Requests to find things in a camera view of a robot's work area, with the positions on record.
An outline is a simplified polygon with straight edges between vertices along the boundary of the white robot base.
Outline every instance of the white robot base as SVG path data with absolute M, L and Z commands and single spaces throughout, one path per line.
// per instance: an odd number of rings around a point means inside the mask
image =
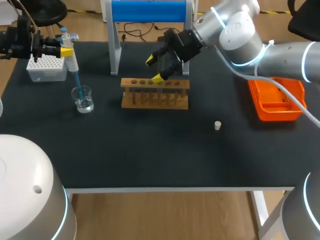
M 23 137 L 0 135 L 0 239 L 74 240 L 77 220 L 50 159 Z

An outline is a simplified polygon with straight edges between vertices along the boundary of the robotic arm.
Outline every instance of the robotic arm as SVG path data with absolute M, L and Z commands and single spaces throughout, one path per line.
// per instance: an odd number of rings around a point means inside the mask
M 30 59 L 33 55 L 37 62 L 42 54 L 57 58 L 73 55 L 72 48 L 61 47 L 61 42 L 55 38 L 43 38 L 38 30 L 31 26 L 26 15 L 19 15 L 17 27 L 9 26 L 6 31 L 0 31 L 0 60 L 1 59 Z
M 240 73 L 265 77 L 284 77 L 306 82 L 320 82 L 317 57 L 319 42 L 292 42 L 265 45 L 256 32 L 253 18 L 259 14 L 257 0 L 224 0 L 193 23 L 192 29 L 164 33 L 165 46 L 152 53 L 147 65 L 169 52 L 171 66 L 156 75 L 153 80 L 168 79 L 175 71 L 181 71 L 182 63 L 220 43 L 223 55 Z

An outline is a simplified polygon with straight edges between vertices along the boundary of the white cable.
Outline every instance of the white cable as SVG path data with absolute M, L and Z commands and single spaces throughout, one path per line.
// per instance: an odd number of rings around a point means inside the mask
M 274 85 L 276 85 L 282 92 L 284 92 L 288 98 L 290 98 L 300 109 L 301 111 L 307 116 L 308 119 L 311 120 L 311 122 L 313 122 L 318 128 L 320 128 L 320 121 L 318 119 L 316 119 L 306 108 L 305 106 L 303 106 L 301 104 L 301 102 L 296 99 L 295 96 L 293 96 L 291 94 L 291 92 L 289 92 L 284 86 L 282 86 L 280 83 L 278 83 L 277 81 L 269 78 L 269 77 L 265 77 L 265 76 L 251 76 L 251 75 L 246 75 L 246 74 L 242 74 L 238 71 L 236 71 L 230 64 L 229 62 L 226 60 L 226 58 L 222 55 L 222 53 L 220 52 L 220 50 L 217 48 L 217 46 L 214 46 L 215 51 L 218 53 L 219 57 L 222 59 L 222 61 L 224 62 L 224 64 L 237 76 L 244 78 L 246 80 L 264 80 L 267 82 L 270 82 Z
M 264 52 L 263 52 L 263 55 L 257 60 L 257 62 L 255 63 L 255 66 L 254 66 L 254 75 L 255 76 L 258 76 L 258 65 L 261 61 L 261 59 L 264 57 L 266 51 L 268 50 L 268 48 L 271 46 L 271 45 L 274 45 L 275 44 L 275 40 L 270 40 L 269 41 L 269 44 L 268 46 L 266 46 L 266 48 L 264 49 Z
M 4 111 L 4 105 L 3 105 L 2 101 L 1 101 L 1 98 L 0 98 L 0 117 L 1 117 L 1 115 L 3 113 L 3 111 Z

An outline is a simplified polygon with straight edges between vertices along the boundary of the power cord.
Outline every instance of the power cord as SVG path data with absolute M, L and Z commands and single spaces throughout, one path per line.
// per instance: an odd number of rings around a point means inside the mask
M 126 29 L 127 25 L 137 24 L 137 23 L 138 22 L 127 22 L 127 23 L 125 23 L 124 26 L 123 26 L 124 30 L 123 31 L 118 31 L 118 33 L 126 33 L 126 34 L 128 34 L 130 36 L 141 38 L 144 42 L 146 42 L 146 40 L 143 38 L 143 36 L 151 32 L 151 30 L 153 29 L 155 23 L 154 22 L 147 22 L 148 24 L 151 24 L 151 28 L 148 31 L 146 31 L 145 33 L 142 33 L 142 31 L 140 29 L 135 29 L 135 30 L 127 30 Z M 140 34 L 139 35 L 132 34 L 134 32 L 140 32 Z
M 140 29 L 134 29 L 134 30 L 127 30 L 126 27 L 130 24 L 138 24 L 138 23 L 141 23 L 141 22 L 127 22 L 124 24 L 123 26 L 123 31 L 118 31 L 118 33 L 125 33 L 122 35 L 122 41 L 124 42 L 125 39 L 127 38 L 126 34 L 130 35 L 130 36 L 133 36 L 133 37 L 138 37 L 138 38 L 141 38 L 144 42 L 146 42 L 146 40 L 143 38 L 144 35 L 148 34 L 151 32 L 151 30 L 154 28 L 156 30 L 166 30 L 166 29 L 174 29 L 176 30 L 177 32 L 180 33 L 180 31 L 175 28 L 175 27 L 164 27 L 164 28 L 159 28 L 158 26 L 155 25 L 154 22 L 147 22 L 147 24 L 151 24 L 151 28 L 146 31 L 145 33 L 142 33 L 142 31 Z
M 166 30 L 166 29 L 174 29 L 176 30 L 178 33 L 181 33 L 178 29 L 176 29 L 175 27 L 164 27 L 164 28 L 159 28 L 158 26 L 154 25 L 154 29 L 155 30 Z

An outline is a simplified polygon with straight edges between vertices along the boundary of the black chair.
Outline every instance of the black chair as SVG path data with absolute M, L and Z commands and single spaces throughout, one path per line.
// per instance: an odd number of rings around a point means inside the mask
M 22 10 L 17 0 L 11 1 L 17 9 Z M 61 0 L 20 0 L 20 2 L 38 27 L 55 25 L 68 14 L 67 7 Z
M 305 39 L 320 41 L 320 0 L 306 0 L 297 11 L 295 1 L 288 0 L 288 7 L 292 15 L 288 30 Z

